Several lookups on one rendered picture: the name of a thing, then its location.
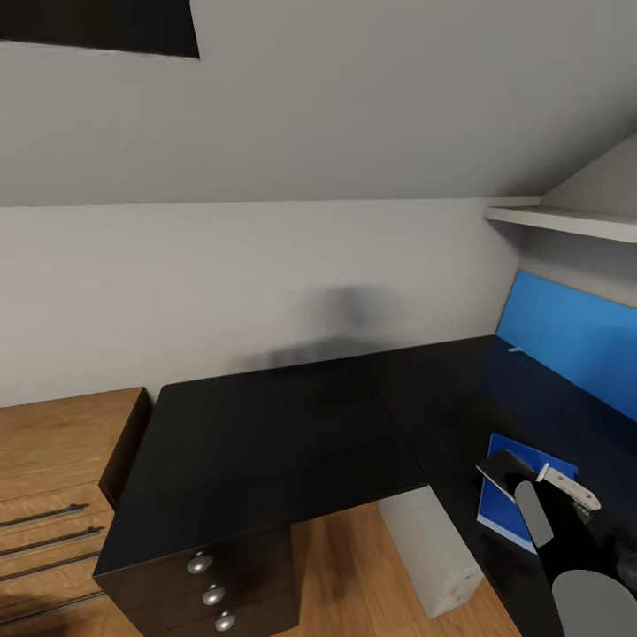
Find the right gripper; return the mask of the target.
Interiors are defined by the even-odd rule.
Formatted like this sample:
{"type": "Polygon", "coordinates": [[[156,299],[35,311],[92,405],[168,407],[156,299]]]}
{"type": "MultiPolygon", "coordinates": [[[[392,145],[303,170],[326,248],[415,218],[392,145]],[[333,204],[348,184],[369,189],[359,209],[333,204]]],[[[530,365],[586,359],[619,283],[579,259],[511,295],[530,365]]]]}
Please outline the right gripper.
{"type": "Polygon", "coordinates": [[[506,472],[504,476],[504,481],[508,484],[506,490],[514,495],[516,487],[524,480],[529,480],[529,478],[521,472],[515,474],[513,472],[506,472]]]}

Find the folder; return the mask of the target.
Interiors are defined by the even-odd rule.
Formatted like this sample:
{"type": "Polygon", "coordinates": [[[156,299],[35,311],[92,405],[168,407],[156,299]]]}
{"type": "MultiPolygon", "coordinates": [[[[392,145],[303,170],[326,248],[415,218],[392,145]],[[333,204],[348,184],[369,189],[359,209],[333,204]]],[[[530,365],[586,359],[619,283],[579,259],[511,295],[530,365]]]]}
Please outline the folder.
{"type": "MultiPolygon", "coordinates": [[[[508,448],[513,455],[524,460],[527,465],[531,466],[536,472],[543,469],[543,464],[556,468],[569,479],[579,484],[578,467],[567,464],[558,458],[551,457],[537,449],[530,448],[519,442],[512,441],[498,434],[492,433],[487,457],[494,455],[494,451],[501,448],[508,448]]],[[[484,477],[481,489],[480,506],[478,510],[477,520],[500,535],[508,538],[510,541],[517,543],[524,549],[531,551],[537,555],[531,535],[526,527],[525,520],[521,516],[520,510],[516,503],[511,502],[508,496],[505,496],[493,482],[489,482],[484,477]]]]}

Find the mouse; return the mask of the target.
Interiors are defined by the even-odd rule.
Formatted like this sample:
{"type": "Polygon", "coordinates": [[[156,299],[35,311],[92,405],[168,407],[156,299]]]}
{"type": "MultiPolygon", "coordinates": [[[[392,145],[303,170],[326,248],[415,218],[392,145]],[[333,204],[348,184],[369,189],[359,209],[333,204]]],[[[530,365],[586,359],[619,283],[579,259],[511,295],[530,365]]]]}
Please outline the mouse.
{"type": "Polygon", "coordinates": [[[623,545],[613,542],[609,557],[626,588],[637,592],[637,556],[623,545]]]}

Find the notebook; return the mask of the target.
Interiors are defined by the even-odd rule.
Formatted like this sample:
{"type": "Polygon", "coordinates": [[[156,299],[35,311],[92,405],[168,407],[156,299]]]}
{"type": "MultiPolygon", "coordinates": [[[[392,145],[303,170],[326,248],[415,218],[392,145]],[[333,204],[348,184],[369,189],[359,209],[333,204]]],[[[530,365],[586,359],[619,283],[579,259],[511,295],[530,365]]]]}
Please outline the notebook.
{"type": "MultiPolygon", "coordinates": [[[[536,472],[531,471],[526,464],[522,464],[518,458],[514,457],[511,453],[506,451],[506,449],[501,449],[499,453],[495,453],[495,455],[488,457],[487,460],[478,464],[476,468],[484,474],[484,477],[489,479],[489,482],[493,482],[493,484],[495,484],[495,486],[502,491],[505,496],[508,496],[511,502],[514,503],[516,502],[514,495],[506,490],[508,484],[504,481],[505,473],[513,472],[515,474],[517,472],[521,472],[533,482],[535,482],[536,478],[538,478],[538,474],[536,474],[536,472]]],[[[587,522],[592,518],[591,515],[583,510],[583,508],[576,502],[571,502],[571,505],[576,507],[576,515],[583,520],[584,524],[587,524],[587,522]]]]}

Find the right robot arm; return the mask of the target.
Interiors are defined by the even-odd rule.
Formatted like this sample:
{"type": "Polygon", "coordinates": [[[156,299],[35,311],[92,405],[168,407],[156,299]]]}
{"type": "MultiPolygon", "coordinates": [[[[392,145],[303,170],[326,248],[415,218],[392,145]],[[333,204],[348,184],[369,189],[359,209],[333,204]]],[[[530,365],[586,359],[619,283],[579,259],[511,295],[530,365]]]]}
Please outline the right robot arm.
{"type": "Polygon", "coordinates": [[[506,472],[504,481],[546,573],[565,637],[637,637],[637,601],[571,505],[599,510],[593,492],[553,467],[540,482],[521,472],[506,472]]]}

